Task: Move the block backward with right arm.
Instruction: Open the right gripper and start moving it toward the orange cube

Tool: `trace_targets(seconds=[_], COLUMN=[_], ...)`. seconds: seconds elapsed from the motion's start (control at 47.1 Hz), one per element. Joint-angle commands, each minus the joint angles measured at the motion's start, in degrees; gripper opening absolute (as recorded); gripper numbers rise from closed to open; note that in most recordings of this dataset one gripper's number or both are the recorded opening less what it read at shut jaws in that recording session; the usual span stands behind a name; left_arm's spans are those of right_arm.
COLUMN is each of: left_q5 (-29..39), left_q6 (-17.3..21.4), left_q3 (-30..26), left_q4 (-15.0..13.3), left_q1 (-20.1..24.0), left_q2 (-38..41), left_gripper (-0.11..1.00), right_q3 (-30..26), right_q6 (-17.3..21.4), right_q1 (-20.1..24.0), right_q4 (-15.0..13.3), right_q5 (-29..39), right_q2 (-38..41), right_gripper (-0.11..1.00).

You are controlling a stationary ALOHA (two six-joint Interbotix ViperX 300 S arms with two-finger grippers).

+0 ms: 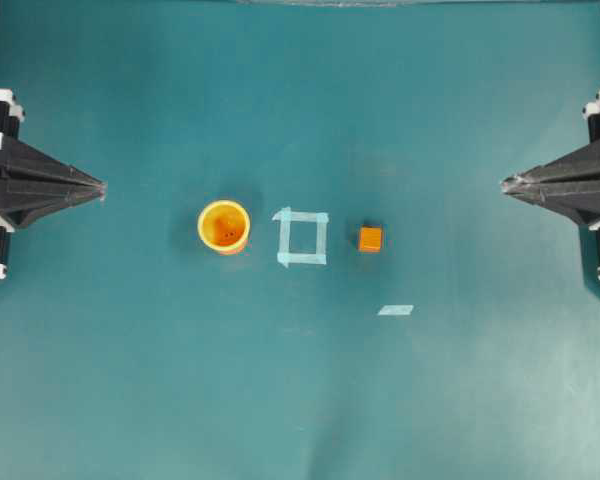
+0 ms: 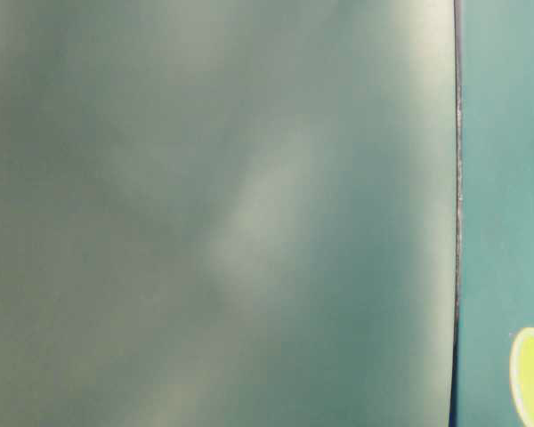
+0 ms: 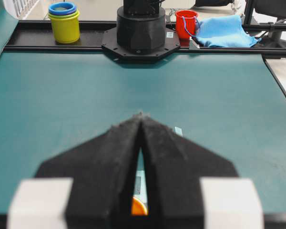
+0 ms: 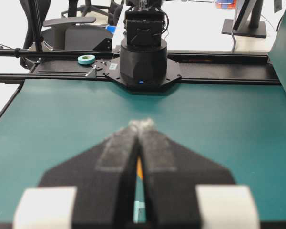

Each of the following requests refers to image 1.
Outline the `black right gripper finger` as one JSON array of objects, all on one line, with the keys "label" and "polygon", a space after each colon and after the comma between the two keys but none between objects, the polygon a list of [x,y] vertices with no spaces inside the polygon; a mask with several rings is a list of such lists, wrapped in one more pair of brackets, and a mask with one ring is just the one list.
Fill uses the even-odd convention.
[{"label": "black right gripper finger", "polygon": [[536,184],[600,180],[600,139],[548,164],[514,174],[501,182],[503,191]]},{"label": "black right gripper finger", "polygon": [[502,192],[567,217],[579,226],[600,228],[600,180],[525,183],[506,180]]}]

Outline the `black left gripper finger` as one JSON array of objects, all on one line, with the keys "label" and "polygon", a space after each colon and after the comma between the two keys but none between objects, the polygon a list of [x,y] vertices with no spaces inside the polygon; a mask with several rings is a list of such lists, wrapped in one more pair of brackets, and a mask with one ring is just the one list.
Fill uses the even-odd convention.
[{"label": "black left gripper finger", "polygon": [[0,133],[0,169],[16,177],[105,189],[104,182],[77,167],[57,161],[3,133]]},{"label": "black left gripper finger", "polygon": [[24,229],[45,216],[98,200],[104,194],[102,186],[0,180],[0,216],[15,229]]}]

